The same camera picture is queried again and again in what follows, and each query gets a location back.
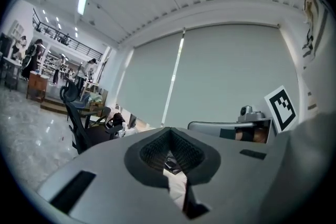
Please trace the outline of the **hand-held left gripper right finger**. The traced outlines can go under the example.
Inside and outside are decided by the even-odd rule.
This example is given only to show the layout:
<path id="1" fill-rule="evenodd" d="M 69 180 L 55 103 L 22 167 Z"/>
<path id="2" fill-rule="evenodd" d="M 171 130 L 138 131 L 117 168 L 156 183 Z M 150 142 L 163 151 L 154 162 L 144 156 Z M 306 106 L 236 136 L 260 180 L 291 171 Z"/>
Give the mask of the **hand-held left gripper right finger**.
<path id="1" fill-rule="evenodd" d="M 172 224 L 279 224 L 288 215 L 280 185 L 287 133 L 271 145 L 170 130 L 187 177 L 184 210 Z"/>

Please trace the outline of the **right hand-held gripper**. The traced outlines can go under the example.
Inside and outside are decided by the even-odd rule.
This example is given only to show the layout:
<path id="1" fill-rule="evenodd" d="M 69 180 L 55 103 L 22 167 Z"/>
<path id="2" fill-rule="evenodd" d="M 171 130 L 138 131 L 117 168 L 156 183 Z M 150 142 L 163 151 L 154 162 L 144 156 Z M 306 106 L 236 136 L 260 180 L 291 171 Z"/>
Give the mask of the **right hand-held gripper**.
<path id="1" fill-rule="evenodd" d="M 296 120 L 295 107 L 285 87 L 280 86 L 264 96 L 255 109 L 250 105 L 242 107 L 238 122 L 193 121 L 188 124 L 187 129 L 216 137 L 234 137 L 237 129 L 253 131 L 257 127 L 266 127 L 266 130 L 269 131 L 272 121 L 277 132 L 284 132 L 289 130 Z"/>

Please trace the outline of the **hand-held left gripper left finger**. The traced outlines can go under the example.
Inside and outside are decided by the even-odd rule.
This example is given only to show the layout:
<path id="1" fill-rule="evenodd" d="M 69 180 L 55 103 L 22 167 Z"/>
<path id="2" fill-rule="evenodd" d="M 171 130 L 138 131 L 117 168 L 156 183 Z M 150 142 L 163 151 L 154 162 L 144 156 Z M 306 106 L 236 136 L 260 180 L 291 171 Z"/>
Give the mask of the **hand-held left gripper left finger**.
<path id="1" fill-rule="evenodd" d="M 140 157 L 136 146 L 161 135 L 165 127 L 110 140 L 78 155 L 49 176 L 38 194 L 67 221 L 85 224 L 189 224 L 166 187 L 148 186 L 144 178 L 167 177 Z"/>

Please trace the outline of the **black office chair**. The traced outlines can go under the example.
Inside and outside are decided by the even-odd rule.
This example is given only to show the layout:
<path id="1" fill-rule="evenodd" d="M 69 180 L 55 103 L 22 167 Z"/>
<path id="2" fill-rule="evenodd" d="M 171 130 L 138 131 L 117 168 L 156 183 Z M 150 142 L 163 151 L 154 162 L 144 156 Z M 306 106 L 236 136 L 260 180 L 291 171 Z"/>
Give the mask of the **black office chair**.
<path id="1" fill-rule="evenodd" d="M 73 134 L 72 146 L 79 154 L 87 149 L 117 137 L 117 133 L 122 130 L 122 122 L 118 121 L 111 128 L 90 127 L 85 128 L 85 116 L 79 112 L 79 108 L 75 107 L 75 98 L 77 97 L 77 88 L 74 82 L 67 79 L 67 84 L 61 87 L 60 98 L 63 101 L 67 114 L 72 122 L 70 130 Z"/>

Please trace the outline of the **black mesh chair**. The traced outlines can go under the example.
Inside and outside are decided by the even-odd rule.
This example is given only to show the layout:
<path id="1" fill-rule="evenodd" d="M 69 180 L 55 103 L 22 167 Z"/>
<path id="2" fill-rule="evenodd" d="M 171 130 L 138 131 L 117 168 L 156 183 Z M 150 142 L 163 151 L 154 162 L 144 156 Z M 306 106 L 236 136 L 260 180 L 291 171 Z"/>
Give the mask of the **black mesh chair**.
<path id="1" fill-rule="evenodd" d="M 93 111 L 86 112 L 85 116 L 85 128 L 90 127 L 103 127 L 106 128 L 107 118 L 111 112 L 111 109 L 107 106 L 95 108 Z"/>

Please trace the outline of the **grey roller blind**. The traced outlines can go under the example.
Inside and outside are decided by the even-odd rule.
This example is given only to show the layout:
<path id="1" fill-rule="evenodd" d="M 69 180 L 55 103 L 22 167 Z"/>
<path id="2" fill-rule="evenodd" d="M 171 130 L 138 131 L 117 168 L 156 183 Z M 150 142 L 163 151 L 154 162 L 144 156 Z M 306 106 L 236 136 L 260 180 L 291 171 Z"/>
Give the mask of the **grey roller blind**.
<path id="1" fill-rule="evenodd" d="M 152 127 L 160 127 L 182 32 L 134 49 L 117 103 Z"/>
<path id="2" fill-rule="evenodd" d="M 284 86 L 295 109 L 299 87 L 294 62 L 279 29 L 220 25 L 186 32 L 165 125 L 234 122 L 243 106 L 258 110 Z"/>

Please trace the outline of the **brown wooden cabinet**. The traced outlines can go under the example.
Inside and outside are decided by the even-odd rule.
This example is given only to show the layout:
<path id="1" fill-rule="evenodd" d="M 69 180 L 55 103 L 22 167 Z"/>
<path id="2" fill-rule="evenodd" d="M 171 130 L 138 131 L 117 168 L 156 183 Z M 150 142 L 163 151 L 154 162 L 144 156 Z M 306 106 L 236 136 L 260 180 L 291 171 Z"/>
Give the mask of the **brown wooden cabinet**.
<path id="1" fill-rule="evenodd" d="M 42 103 L 46 97 L 46 90 L 49 77 L 39 74 L 38 72 L 31 71 L 29 74 L 26 98 L 32 97 L 34 100 Z M 37 95 L 32 95 L 30 92 L 34 90 Z"/>

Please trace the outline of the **black mezzanine railing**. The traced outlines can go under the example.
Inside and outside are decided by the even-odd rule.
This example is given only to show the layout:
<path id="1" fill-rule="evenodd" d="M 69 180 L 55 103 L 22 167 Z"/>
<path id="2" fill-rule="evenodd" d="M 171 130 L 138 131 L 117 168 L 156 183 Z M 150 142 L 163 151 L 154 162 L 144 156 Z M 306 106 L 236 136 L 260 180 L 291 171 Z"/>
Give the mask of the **black mezzanine railing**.
<path id="1" fill-rule="evenodd" d="M 52 40 L 62 44 L 63 46 L 78 51 L 79 53 L 82 53 L 86 56 L 96 58 L 97 60 L 100 60 L 102 58 L 103 54 L 99 51 L 75 40 L 74 38 L 70 37 L 69 34 L 64 34 L 60 31 L 61 29 L 59 27 L 55 28 L 53 26 L 49 26 L 47 24 L 47 19 L 47 17 L 42 18 L 41 16 L 39 16 L 35 9 L 33 9 L 33 28 L 35 31 L 51 38 Z"/>

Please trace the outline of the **person's striped shirt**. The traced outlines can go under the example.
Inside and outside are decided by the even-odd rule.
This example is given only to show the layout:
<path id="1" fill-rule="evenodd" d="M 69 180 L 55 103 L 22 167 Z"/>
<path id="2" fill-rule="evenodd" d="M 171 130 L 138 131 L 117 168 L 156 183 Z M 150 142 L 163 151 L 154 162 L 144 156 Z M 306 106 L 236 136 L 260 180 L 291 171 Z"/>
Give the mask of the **person's striped shirt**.
<path id="1" fill-rule="evenodd" d="M 305 0 L 303 10 L 309 24 L 302 47 L 303 67 L 306 68 L 325 46 L 336 42 L 336 15 L 327 0 Z"/>

